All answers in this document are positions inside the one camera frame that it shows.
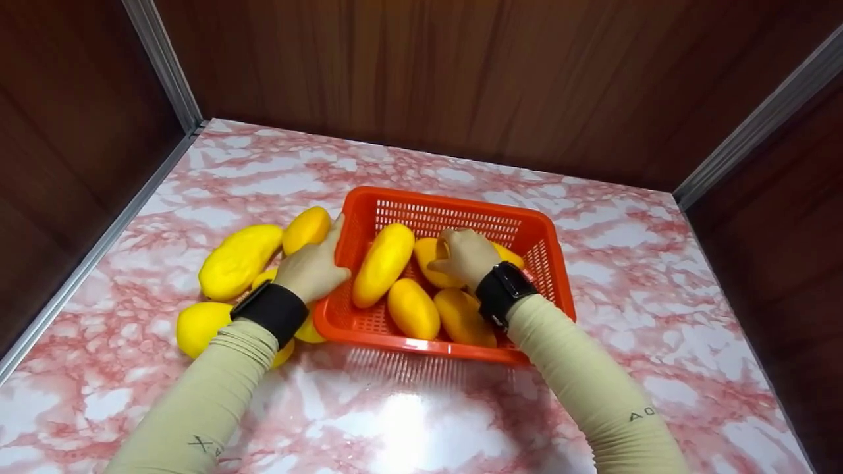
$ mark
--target pink marble surface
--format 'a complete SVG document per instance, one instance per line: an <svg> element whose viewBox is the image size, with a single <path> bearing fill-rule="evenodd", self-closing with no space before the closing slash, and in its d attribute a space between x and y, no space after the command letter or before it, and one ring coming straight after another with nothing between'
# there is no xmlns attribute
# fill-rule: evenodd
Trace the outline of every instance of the pink marble surface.
<svg viewBox="0 0 843 474"><path fill-rule="evenodd" d="M807 472L732 311L667 193L213 121L0 387L0 474L101 471L185 370L175 317L227 234L336 215L354 186L538 209L579 324L653 398L696 472ZM339 344L269 373L220 472L593 472L532 369Z"/></svg>

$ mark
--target mango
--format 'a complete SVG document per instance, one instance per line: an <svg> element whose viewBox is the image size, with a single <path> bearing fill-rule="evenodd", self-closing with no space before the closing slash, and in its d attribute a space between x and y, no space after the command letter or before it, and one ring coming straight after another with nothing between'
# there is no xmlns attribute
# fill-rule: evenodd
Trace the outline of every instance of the mango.
<svg viewBox="0 0 843 474"><path fill-rule="evenodd" d="M216 301L202 301L183 309L175 320L175 343L181 352L190 358L197 358L211 340L231 322L231 304ZM275 354L272 367L278 367L293 353L293 341Z"/></svg>
<svg viewBox="0 0 843 474"><path fill-rule="evenodd" d="M269 270L265 270L261 273L258 273L258 276L252 280L252 290L258 288L261 283L265 282L266 280L272 281L275 277L278 276L278 267L270 268Z"/></svg>
<svg viewBox="0 0 843 474"><path fill-rule="evenodd" d="M272 359L272 365L270 365L270 369L274 369L281 364L287 362L287 359L293 355L293 349L296 347L295 339L290 339L290 342L287 343L286 346L282 347L280 351L275 353L275 358Z"/></svg>
<svg viewBox="0 0 843 474"><path fill-rule="evenodd" d="M416 256L416 261L421 268L421 273L427 278L427 281L436 288L460 288L463 284L456 278L450 277L442 272L435 272L427 269L427 264L431 261L437 260L436 257L437 239L434 237L425 237L416 241L413 245L413 255Z"/></svg>
<svg viewBox="0 0 843 474"><path fill-rule="evenodd" d="M299 341L305 341L311 344L320 344L325 342L325 338L316 331L312 315L308 315L308 319L304 320L304 324L302 324L302 326L298 328L298 331L296 331L295 337Z"/></svg>
<svg viewBox="0 0 843 474"><path fill-rule="evenodd" d="M330 215L323 207L311 207L300 213L284 231L284 255L290 256L307 244L319 244L330 230Z"/></svg>
<svg viewBox="0 0 843 474"><path fill-rule="evenodd" d="M252 225L231 234L199 270L202 293L215 301L237 298L263 271L283 235L283 229L272 224Z"/></svg>
<svg viewBox="0 0 843 474"><path fill-rule="evenodd" d="M439 313L433 300L418 283L402 278L386 297L389 316L401 332L415 339L432 341L439 333Z"/></svg>
<svg viewBox="0 0 843 474"><path fill-rule="evenodd" d="M433 297L448 336L460 344L497 347L491 324L480 315L480 303L470 294L446 288Z"/></svg>
<svg viewBox="0 0 843 474"><path fill-rule="evenodd" d="M404 224L396 222L381 229L354 278L352 302L356 307L370 308L389 291L410 261L415 241L413 231Z"/></svg>
<svg viewBox="0 0 843 474"><path fill-rule="evenodd" d="M492 242L491 244L492 244L492 246L495 247L495 250L497 250L497 254L501 257L501 260L508 261L509 263L512 263L514 266L518 267L521 270L524 269L524 259L523 258L521 258L520 256L517 256L515 254L515 252L513 252L512 250L509 250L507 247L504 247L503 245L496 244L495 242Z"/></svg>

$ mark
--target brown wooden wall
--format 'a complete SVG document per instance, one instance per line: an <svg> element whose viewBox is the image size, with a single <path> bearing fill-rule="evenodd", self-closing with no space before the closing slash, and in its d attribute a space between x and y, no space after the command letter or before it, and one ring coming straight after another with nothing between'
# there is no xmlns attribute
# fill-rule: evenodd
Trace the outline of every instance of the brown wooden wall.
<svg viewBox="0 0 843 474"><path fill-rule="evenodd" d="M206 117L672 191L837 0L159 0Z"/></svg>
<svg viewBox="0 0 843 474"><path fill-rule="evenodd" d="M0 3L0 354L183 136L120 2Z"/></svg>
<svg viewBox="0 0 843 474"><path fill-rule="evenodd" d="M689 210L819 472L843 468L843 76Z"/></svg>

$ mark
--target beige arm sleeve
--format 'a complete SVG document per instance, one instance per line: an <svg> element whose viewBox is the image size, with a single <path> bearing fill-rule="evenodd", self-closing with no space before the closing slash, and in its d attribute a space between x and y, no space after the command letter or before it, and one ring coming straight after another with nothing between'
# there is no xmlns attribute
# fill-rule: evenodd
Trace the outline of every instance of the beige arm sleeve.
<svg viewBox="0 0 843 474"><path fill-rule="evenodd" d="M688 472L676 440L632 378L550 301L540 295L519 301L509 338L585 433L598 472Z"/></svg>
<svg viewBox="0 0 843 474"><path fill-rule="evenodd" d="M105 472L212 472L277 350L278 340L252 321L225 326L147 413Z"/></svg>

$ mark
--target black wristband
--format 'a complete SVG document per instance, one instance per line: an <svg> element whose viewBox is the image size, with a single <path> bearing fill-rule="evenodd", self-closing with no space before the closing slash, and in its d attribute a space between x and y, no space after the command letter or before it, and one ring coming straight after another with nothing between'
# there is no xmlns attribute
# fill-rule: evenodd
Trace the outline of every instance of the black wristband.
<svg viewBox="0 0 843 474"><path fill-rule="evenodd" d="M231 310L231 319L237 318L263 326L278 339L281 349L308 318L308 307L292 291L267 280Z"/></svg>
<svg viewBox="0 0 843 474"><path fill-rule="evenodd" d="M481 316L504 331L509 329L507 314L515 303L537 293L521 270L508 261L495 265L475 290L480 300Z"/></svg>

